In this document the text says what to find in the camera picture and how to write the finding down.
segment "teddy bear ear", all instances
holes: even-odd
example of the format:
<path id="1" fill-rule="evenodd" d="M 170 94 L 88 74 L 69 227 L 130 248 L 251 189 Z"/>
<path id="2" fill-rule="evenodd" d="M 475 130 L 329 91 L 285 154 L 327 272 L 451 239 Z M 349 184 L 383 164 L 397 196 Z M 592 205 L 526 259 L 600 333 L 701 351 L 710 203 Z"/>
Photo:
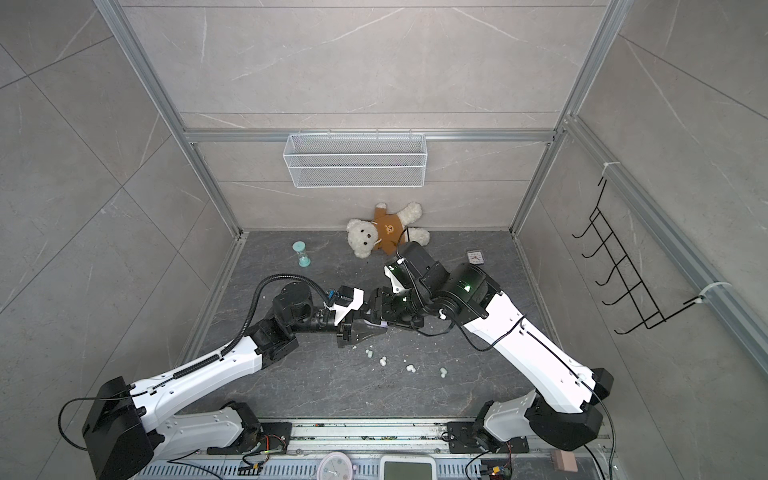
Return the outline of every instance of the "teddy bear ear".
<path id="1" fill-rule="evenodd" d="M 359 222 L 361 222 L 361 220 L 357 220 L 356 218 L 351 219 L 346 225 L 346 231 L 349 232 Z"/>

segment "white zip tie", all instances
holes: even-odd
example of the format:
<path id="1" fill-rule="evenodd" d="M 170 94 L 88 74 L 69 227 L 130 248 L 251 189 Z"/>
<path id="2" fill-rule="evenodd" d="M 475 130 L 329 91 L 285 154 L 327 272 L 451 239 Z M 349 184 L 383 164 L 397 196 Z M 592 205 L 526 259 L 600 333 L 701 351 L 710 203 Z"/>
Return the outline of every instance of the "white zip tie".
<path id="1" fill-rule="evenodd" d="M 694 300 L 694 303 L 704 303 L 704 294 L 709 290 L 714 288 L 715 286 L 722 285 L 722 286 L 733 286 L 728 282 L 713 282 L 709 285 L 705 286 L 700 292 L 699 292 L 699 298 Z"/>
<path id="2" fill-rule="evenodd" d="M 605 169 L 608 168 L 608 165 L 615 165 L 620 164 L 621 162 L 605 162 L 603 164 L 603 173 L 600 174 L 601 177 L 605 177 Z"/>

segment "wire basket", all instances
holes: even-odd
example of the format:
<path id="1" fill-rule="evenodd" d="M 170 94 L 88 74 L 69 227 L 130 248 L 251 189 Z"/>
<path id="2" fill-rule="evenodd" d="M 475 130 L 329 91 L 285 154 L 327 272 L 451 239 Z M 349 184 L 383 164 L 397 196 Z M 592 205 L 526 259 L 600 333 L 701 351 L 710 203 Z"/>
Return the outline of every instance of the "wire basket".
<path id="1" fill-rule="evenodd" d="M 423 187 L 424 135 L 292 134 L 283 158 L 297 188 Z"/>

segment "brown shirt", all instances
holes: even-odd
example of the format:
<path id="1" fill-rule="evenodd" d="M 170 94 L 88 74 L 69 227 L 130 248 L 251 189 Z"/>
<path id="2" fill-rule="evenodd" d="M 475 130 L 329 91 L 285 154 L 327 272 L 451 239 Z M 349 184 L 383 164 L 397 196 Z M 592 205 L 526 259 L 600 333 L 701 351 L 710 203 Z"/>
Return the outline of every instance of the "brown shirt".
<path id="1" fill-rule="evenodd" d="M 400 234 L 403 231 L 400 217 L 396 214 L 387 214 L 386 208 L 376 208 L 373 213 L 373 224 L 376 225 L 376 231 L 379 232 L 379 242 L 373 247 L 374 250 L 382 249 L 387 255 L 392 255 L 397 250 L 397 242 L 401 239 Z"/>

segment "wire rack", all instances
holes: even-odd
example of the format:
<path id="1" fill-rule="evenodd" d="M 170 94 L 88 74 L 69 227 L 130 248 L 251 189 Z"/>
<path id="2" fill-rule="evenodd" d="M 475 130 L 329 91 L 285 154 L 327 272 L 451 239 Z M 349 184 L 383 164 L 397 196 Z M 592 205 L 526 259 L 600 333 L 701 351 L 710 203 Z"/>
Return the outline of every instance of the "wire rack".
<path id="1" fill-rule="evenodd" d="M 293 184 L 313 187 L 422 187 L 424 135 L 293 134 L 283 158 Z"/>
<path id="2" fill-rule="evenodd" d="M 584 258 L 592 258 L 594 257 L 600 250 L 605 249 L 606 253 L 608 254 L 608 257 L 611 259 L 611 263 L 613 264 L 613 268 L 611 268 L 610 273 L 608 274 L 608 277 L 605 279 L 603 283 L 598 282 L 595 280 L 594 282 L 599 286 L 605 286 L 608 284 L 608 282 L 611 281 L 611 277 L 614 275 L 614 273 L 618 273 L 619 279 L 621 280 L 621 283 L 624 285 L 624 289 L 626 292 L 624 292 L 621 296 L 619 296 L 616 300 L 613 302 L 605 303 L 603 302 L 603 305 L 610 306 L 615 305 L 616 303 L 619 303 L 623 298 L 626 296 L 629 296 L 632 300 L 632 304 L 634 305 L 634 308 L 637 311 L 637 314 L 640 316 L 641 321 L 627 330 L 626 332 L 619 332 L 618 330 L 614 330 L 618 335 L 626 335 L 629 332 L 634 331 L 636 328 L 640 326 L 645 326 L 646 329 L 652 329 L 654 327 L 659 326 L 661 323 L 666 322 L 673 316 L 677 315 L 680 312 L 683 312 L 684 310 L 687 310 L 691 308 L 694 305 L 697 305 L 696 300 L 700 300 L 703 297 L 701 295 L 696 295 L 694 298 L 690 300 L 686 300 L 683 302 L 683 306 L 678 309 L 676 312 L 671 313 L 670 315 L 664 315 L 661 312 L 661 309 L 659 308 L 658 304 L 656 303 L 656 300 L 654 296 L 651 294 L 650 290 L 648 289 L 647 285 L 645 284 L 645 280 L 643 280 L 643 277 L 640 275 L 640 273 L 637 271 L 637 268 L 634 265 L 634 262 L 632 262 L 631 257 L 627 253 L 627 251 L 624 249 L 624 245 L 621 243 L 621 240 L 619 240 L 619 237 L 614 232 L 613 227 L 611 227 L 611 224 L 608 222 L 608 219 L 603 215 L 602 210 L 600 210 L 600 200 L 603 198 L 603 192 L 605 192 L 605 177 L 602 177 L 600 179 L 600 182 L 598 182 L 598 186 L 600 187 L 602 185 L 602 188 L 600 190 L 600 196 L 598 197 L 597 203 L 594 205 L 594 209 L 592 210 L 592 213 L 589 214 L 589 225 L 587 225 L 586 230 L 581 232 L 581 235 L 572 235 L 573 238 L 582 238 L 584 235 L 587 234 L 588 231 L 593 230 L 598 238 L 600 239 L 601 243 L 598 246 L 598 248 L 590 253 L 589 255 L 581 254 Z M 594 222 L 598 219 L 602 219 L 608 228 L 608 235 L 603 235 L 600 230 L 598 230 L 597 226 L 595 226 Z M 614 255 L 611 252 L 611 249 L 608 248 L 607 242 L 609 239 L 613 237 L 616 240 L 616 243 L 619 246 L 619 249 L 621 251 L 621 254 Z M 630 286 L 629 282 L 627 282 L 627 278 L 624 277 L 624 274 L 621 272 L 620 265 L 622 263 L 627 263 L 629 266 L 632 267 L 632 271 L 634 271 L 635 276 L 639 279 L 634 285 Z M 654 309 L 652 312 L 650 312 L 650 315 L 645 316 L 640 307 L 637 305 L 637 300 L 635 299 L 634 295 L 637 295 L 638 293 L 644 293 L 648 298 L 650 298 L 650 301 L 653 303 Z M 658 319 L 655 323 L 649 323 L 651 320 Z"/>

